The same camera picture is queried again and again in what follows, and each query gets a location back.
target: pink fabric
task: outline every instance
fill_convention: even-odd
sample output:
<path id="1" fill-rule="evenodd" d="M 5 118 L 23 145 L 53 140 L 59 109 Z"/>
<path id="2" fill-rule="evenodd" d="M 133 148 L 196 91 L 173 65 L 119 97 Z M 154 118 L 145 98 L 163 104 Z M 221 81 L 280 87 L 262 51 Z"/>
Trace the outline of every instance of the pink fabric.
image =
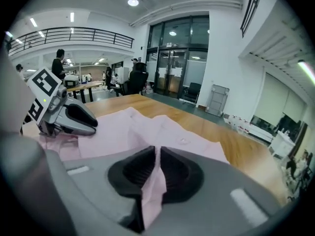
<path id="1" fill-rule="evenodd" d="M 97 118 L 98 127 L 93 136 L 73 137 L 59 135 L 56 139 L 39 137 L 44 148 L 53 149 L 62 161 L 119 153 L 143 146 L 156 147 L 156 164 L 142 187 L 142 214 L 148 228 L 161 212 L 166 182 L 160 167 L 161 146 L 177 148 L 229 163 L 220 143 L 212 143 L 183 129 L 167 116 L 148 118 L 134 108 L 127 108 Z"/>

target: balcony railing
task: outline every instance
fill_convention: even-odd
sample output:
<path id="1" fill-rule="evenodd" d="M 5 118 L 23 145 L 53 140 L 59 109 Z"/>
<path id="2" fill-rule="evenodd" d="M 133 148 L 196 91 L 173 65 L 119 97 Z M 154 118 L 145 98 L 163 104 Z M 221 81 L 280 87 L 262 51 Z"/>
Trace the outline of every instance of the balcony railing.
<path id="1" fill-rule="evenodd" d="M 115 32 L 86 27 L 57 27 L 34 31 L 11 42 L 9 56 L 39 45 L 64 41 L 94 41 L 132 48 L 133 38 Z"/>
<path id="2" fill-rule="evenodd" d="M 254 13 L 257 9 L 259 0 L 249 0 L 248 1 L 248 5 L 247 5 L 247 9 L 245 12 L 245 16 L 241 25 L 241 31 L 242 31 L 242 36 L 244 37 L 245 32 L 248 28 L 248 26 L 250 25 L 250 22 L 252 20 L 252 17 L 254 16 Z"/>

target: wooden table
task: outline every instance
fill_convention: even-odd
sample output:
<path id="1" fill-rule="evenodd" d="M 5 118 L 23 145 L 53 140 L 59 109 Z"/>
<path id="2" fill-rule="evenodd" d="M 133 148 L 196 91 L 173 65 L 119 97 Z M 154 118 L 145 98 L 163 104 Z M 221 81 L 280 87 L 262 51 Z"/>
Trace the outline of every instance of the wooden table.
<path id="1" fill-rule="evenodd" d="M 67 88 L 67 92 L 73 92 L 73 97 L 76 99 L 77 98 L 76 91 L 80 91 L 81 100 L 83 103 L 86 103 L 84 89 L 89 89 L 90 101 L 92 102 L 93 101 L 92 88 L 101 86 L 102 84 L 103 84 L 102 82 L 87 82 L 86 84 L 81 84 L 80 86 L 75 88 Z"/>
<path id="2" fill-rule="evenodd" d="M 286 187 L 282 182 L 281 172 L 267 146 L 239 135 L 235 131 L 218 126 L 213 122 L 139 94 L 86 103 L 86 106 L 96 117 L 111 114 L 128 107 L 133 107 L 144 116 L 150 118 L 167 115 L 184 129 L 211 142 L 220 142 L 224 154 L 231 165 L 267 188 L 278 199 L 280 204 L 286 204 Z M 23 126 L 24 135 L 34 136 L 38 134 L 38 129 L 36 131 L 37 127 L 34 124 L 25 127 L 26 125 Z"/>

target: glass door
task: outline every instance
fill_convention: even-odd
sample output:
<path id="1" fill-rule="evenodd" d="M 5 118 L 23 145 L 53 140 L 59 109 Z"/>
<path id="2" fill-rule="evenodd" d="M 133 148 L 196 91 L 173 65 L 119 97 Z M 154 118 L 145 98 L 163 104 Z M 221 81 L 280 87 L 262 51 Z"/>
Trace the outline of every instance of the glass door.
<path id="1" fill-rule="evenodd" d="M 157 93 L 178 98 L 185 62 L 185 50 L 160 52 L 157 66 Z"/>
<path id="2" fill-rule="evenodd" d="M 157 66 L 157 83 L 156 93 L 165 94 L 165 85 L 167 77 L 167 69 L 169 63 L 169 51 L 159 53 L 158 66 Z"/>

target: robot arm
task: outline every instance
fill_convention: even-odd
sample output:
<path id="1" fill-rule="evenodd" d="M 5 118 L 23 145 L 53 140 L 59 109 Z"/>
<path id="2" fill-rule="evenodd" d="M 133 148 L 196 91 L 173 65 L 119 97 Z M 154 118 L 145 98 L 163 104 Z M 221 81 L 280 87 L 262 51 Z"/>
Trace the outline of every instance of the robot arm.
<path id="1" fill-rule="evenodd" d="M 55 137 L 61 131 L 73 135 L 93 135 L 97 120 L 79 100 L 69 97 L 66 88 L 59 86 L 38 128 L 42 135 Z"/>
<path id="2" fill-rule="evenodd" d="M 97 120 L 79 100 L 69 97 L 67 89 L 50 70 L 43 68 L 28 81 L 36 99 L 29 115 L 36 121 L 41 135 L 55 137 L 60 132 L 93 135 Z"/>

